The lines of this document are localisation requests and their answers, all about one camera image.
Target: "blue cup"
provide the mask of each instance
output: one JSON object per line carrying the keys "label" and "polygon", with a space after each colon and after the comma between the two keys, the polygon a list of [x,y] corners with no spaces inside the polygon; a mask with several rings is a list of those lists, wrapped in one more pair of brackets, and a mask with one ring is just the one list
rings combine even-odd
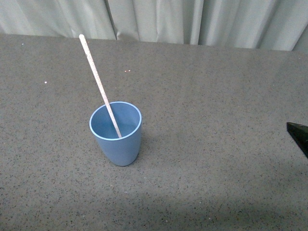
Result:
{"label": "blue cup", "polygon": [[141,113],[126,102],[112,102],[111,109],[122,137],[119,138],[106,105],[96,109],[90,118],[90,129],[107,158],[118,166],[136,159],[141,144]]}

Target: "curtain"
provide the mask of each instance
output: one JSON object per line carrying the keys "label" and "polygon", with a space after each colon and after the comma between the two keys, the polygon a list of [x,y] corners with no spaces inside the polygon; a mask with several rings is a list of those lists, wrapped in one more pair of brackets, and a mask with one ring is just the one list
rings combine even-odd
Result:
{"label": "curtain", "polygon": [[0,33],[308,53],[308,0],[0,0]]}

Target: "countertop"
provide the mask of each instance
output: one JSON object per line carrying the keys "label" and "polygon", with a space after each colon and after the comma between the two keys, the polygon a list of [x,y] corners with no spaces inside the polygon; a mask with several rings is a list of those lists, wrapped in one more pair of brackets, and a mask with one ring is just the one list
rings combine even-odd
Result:
{"label": "countertop", "polygon": [[136,105],[118,167],[77,38],[0,35],[1,230],[306,230],[308,55],[88,39],[110,102]]}

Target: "straw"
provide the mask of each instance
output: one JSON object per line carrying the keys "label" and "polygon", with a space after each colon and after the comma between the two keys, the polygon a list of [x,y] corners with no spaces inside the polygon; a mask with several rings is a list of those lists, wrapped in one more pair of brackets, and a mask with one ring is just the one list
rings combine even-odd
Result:
{"label": "straw", "polygon": [[99,75],[98,75],[98,72],[97,72],[97,70],[96,70],[96,67],[95,67],[95,64],[94,64],[94,61],[93,61],[91,52],[90,52],[90,50],[89,50],[89,47],[88,47],[88,44],[87,44],[87,41],[86,41],[86,38],[85,38],[84,35],[81,34],[81,35],[79,35],[79,39],[80,39],[81,45],[82,45],[82,47],[83,47],[83,50],[85,51],[85,54],[86,54],[86,56],[87,56],[87,59],[88,59],[88,62],[89,62],[89,64],[90,64],[90,67],[91,67],[91,70],[92,70],[92,72],[93,72],[93,75],[94,75],[94,77],[95,77],[97,86],[98,86],[98,88],[100,89],[101,95],[102,95],[102,97],[103,97],[103,99],[104,99],[105,105],[106,105],[106,107],[107,107],[107,111],[108,111],[109,116],[110,116],[110,118],[111,118],[111,120],[112,120],[112,123],[113,123],[113,125],[114,125],[114,127],[115,127],[115,130],[116,130],[116,132],[117,132],[117,135],[119,136],[119,138],[121,138],[122,136],[121,136],[119,127],[118,127],[118,125],[117,125],[117,123],[116,123],[115,116],[114,116],[114,114],[113,114],[113,112],[112,112],[112,110],[111,110],[109,101],[108,101],[107,96],[106,96],[106,93],[105,93],[105,91],[104,91],[104,87],[103,87],[103,85],[102,85],[101,79],[100,79],[100,77],[99,77]]}

